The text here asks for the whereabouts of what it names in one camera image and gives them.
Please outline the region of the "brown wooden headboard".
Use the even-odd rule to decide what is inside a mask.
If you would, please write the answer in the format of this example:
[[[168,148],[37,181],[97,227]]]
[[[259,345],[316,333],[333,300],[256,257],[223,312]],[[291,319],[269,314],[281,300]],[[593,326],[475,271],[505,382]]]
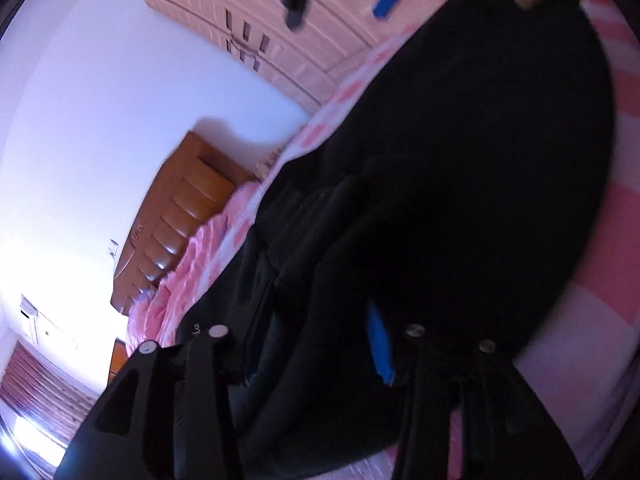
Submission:
[[[112,307],[127,316],[142,292],[174,270],[191,236],[251,174],[190,131],[160,166],[116,264]]]

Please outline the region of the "pink checkered bed sheet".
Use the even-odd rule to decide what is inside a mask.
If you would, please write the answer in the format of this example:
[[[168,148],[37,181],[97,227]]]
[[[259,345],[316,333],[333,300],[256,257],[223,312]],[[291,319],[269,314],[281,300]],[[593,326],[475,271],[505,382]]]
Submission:
[[[585,476],[634,479],[639,445],[639,45],[604,0],[580,6],[611,71],[613,151],[582,260],[515,365]]]

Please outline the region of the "light wood wardrobe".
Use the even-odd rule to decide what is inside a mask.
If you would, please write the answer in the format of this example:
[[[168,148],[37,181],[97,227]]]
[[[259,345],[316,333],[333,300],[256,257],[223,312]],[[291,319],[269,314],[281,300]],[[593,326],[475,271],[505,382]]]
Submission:
[[[282,0],[144,0],[190,28],[314,114],[388,37],[429,18],[445,0],[399,0],[385,20],[378,0],[308,0],[304,24],[285,25]]]

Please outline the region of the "small wooden nightstand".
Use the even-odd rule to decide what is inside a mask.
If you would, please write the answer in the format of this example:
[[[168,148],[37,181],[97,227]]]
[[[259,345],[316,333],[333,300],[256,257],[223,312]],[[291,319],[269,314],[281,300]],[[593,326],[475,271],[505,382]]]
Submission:
[[[115,379],[115,377],[120,372],[120,370],[124,367],[127,361],[128,361],[128,354],[127,354],[126,344],[120,339],[115,339],[112,356],[111,356],[110,367],[108,368],[108,376],[107,376],[108,384],[110,384]]]

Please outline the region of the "pink quilt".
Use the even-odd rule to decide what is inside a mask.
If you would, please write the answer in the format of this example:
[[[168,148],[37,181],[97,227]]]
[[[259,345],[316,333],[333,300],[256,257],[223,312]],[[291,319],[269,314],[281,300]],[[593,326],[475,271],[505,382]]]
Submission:
[[[186,312],[213,285],[246,239],[267,188],[266,182],[243,184],[224,209],[191,236],[177,267],[134,300],[125,340],[128,354],[146,340],[162,347],[176,343]]]

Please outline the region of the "dark red curtain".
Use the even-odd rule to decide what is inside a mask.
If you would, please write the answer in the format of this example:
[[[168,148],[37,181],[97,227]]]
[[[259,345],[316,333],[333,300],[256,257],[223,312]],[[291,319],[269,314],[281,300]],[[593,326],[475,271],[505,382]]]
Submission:
[[[24,422],[66,451],[96,395],[72,384],[17,341],[1,376],[1,400]]]

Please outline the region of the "black sweatpants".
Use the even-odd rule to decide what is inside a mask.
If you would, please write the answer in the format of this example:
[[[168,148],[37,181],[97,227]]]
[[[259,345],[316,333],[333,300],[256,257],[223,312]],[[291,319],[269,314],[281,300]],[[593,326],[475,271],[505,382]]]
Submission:
[[[447,0],[318,148],[286,162],[177,341],[222,324],[250,479],[306,479],[370,454],[367,310],[551,311],[601,207],[615,100],[574,1]]]

